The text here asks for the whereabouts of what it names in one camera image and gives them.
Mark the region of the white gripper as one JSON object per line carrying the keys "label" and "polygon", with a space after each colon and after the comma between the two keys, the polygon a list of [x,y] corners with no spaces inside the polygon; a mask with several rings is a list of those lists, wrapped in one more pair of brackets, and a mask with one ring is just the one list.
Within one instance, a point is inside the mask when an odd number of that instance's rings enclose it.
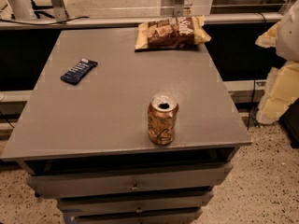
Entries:
{"label": "white gripper", "polygon": [[258,36],[255,44],[266,49],[276,47],[277,56],[293,61],[280,69],[273,67],[268,74],[256,119],[272,124],[299,98],[299,7],[291,7],[280,22]]}

